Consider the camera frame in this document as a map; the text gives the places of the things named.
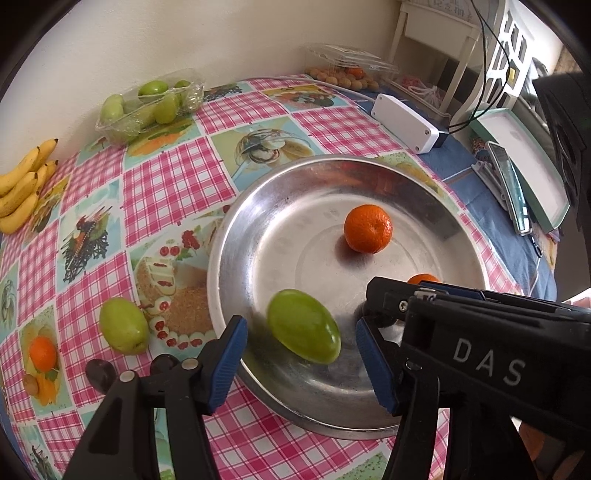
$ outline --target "orange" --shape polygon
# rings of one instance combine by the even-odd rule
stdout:
[[[435,282],[435,283],[441,283],[441,280],[439,280],[434,275],[431,275],[430,273],[419,273],[418,275],[415,275],[413,277],[410,277],[408,279],[408,282],[407,283],[413,283],[415,285],[418,285],[422,281],[432,281],[432,282]]]
[[[33,339],[29,346],[29,356],[35,368],[43,373],[49,372],[57,363],[56,347],[43,335]]]
[[[377,205],[360,205],[349,212],[343,230],[353,250],[376,254],[392,239],[392,220]]]

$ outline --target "green plum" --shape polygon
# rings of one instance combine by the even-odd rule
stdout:
[[[121,95],[111,95],[100,108],[100,123],[103,125],[111,124],[121,118],[124,113],[123,97]]]
[[[152,80],[151,82],[144,83],[138,90],[138,95],[158,95],[168,90],[168,85],[162,80]]]
[[[273,336],[296,355],[327,365],[340,354],[340,331],[330,312],[314,297],[288,288],[267,308]]]
[[[148,322],[132,301],[114,297],[104,302],[100,307],[99,327],[111,348],[124,355],[138,355],[148,348]]]
[[[175,93],[168,93],[154,106],[154,119],[158,124],[169,124],[177,117],[179,107]]]

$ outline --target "black cable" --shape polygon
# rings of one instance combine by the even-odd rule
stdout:
[[[476,7],[476,5],[474,4],[474,0],[470,0],[470,2],[472,3],[472,6],[474,7],[474,10],[476,11],[476,15],[478,16],[478,20],[480,22],[480,31],[482,32],[482,65],[484,68],[486,68],[486,38],[485,38],[485,30],[484,30],[484,23],[482,22],[482,17],[480,15],[478,15],[478,9]],[[482,104],[482,99],[484,98],[484,91],[486,89],[486,71],[484,72],[483,76],[482,76],[482,91],[480,92],[480,98],[478,99],[478,103],[476,104],[476,106],[474,107],[474,110],[472,111],[472,113],[470,114],[470,116],[468,117],[468,122],[471,122],[474,118],[474,114],[478,111],[478,109],[480,108],[480,105]],[[458,125],[461,125],[465,122],[461,122],[459,124],[456,125],[449,125],[449,127],[457,127]]]
[[[495,96],[495,98],[492,100],[492,102],[490,102],[490,104],[482,111],[480,112],[480,114],[478,115],[474,115],[474,112],[472,112],[470,118],[464,122],[460,122],[458,124],[453,124],[453,125],[449,125],[448,128],[450,127],[460,127],[458,129],[455,129],[454,131],[450,131],[450,134],[454,134],[456,132],[459,132],[460,130],[463,130],[464,128],[466,128],[472,121],[480,118],[482,115],[484,115],[485,113],[487,113],[488,110],[491,109],[491,107],[496,103],[496,101],[501,97],[501,95],[503,94],[503,90],[505,89],[505,86],[507,85],[507,83],[509,82],[509,76],[511,74],[511,60],[509,58],[509,54],[506,52],[505,47],[503,46],[503,44],[501,43],[501,41],[499,40],[499,37],[496,36],[495,32],[493,31],[493,29],[491,28],[491,26],[486,22],[486,20],[483,18],[482,14],[480,13],[480,11],[476,8],[476,6],[474,6],[475,10],[476,10],[476,15],[478,15],[478,18],[480,18],[484,24],[486,25],[486,27],[488,28],[488,30],[491,32],[492,36],[495,37],[496,42],[499,44],[499,47],[501,48],[501,50],[503,51],[503,53],[505,54],[505,58],[507,59],[507,73],[505,75],[505,83],[503,84],[503,86],[501,87],[501,89],[499,90],[499,92],[497,93],[497,95]]]

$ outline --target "white wall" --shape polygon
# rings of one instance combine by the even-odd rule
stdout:
[[[65,158],[96,138],[104,98],[196,67],[216,86],[298,73],[306,42],[385,56],[394,0],[82,0],[41,39],[0,102],[0,173],[33,146],[60,139]]]
[[[523,20],[525,26],[534,37],[533,45],[528,46],[533,50],[533,55],[539,61],[541,61],[550,73],[554,71],[560,51],[562,50],[562,42],[558,37],[550,30],[545,23],[542,22],[538,17],[535,16],[531,10],[529,10],[521,2],[515,2],[517,13]]]

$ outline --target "table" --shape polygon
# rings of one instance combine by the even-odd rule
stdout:
[[[206,92],[206,100],[195,115],[156,127],[126,148],[101,138],[61,161],[33,218],[2,241],[0,291],[14,295],[15,310],[0,320],[0,420],[38,478],[38,463],[45,463],[47,478],[61,477],[100,403],[84,375],[88,360],[146,375],[159,353],[196,356],[215,336],[203,303],[213,235],[236,196],[273,165],[324,153],[379,157],[423,182],[458,216],[493,290],[521,292],[449,185],[349,98],[294,78],[221,86]],[[240,155],[243,139],[262,129],[282,130],[290,139],[271,166]],[[118,355],[100,336],[98,310],[113,296],[147,312],[146,353]],[[21,385],[31,369],[28,343],[40,333],[59,347],[58,373],[46,379],[42,401]],[[441,411],[432,473],[444,463],[448,420]],[[170,479],[162,414],[155,424],[159,464]],[[225,480],[380,478],[393,443],[305,432],[239,380],[206,426]],[[43,454],[35,456],[33,448]]]

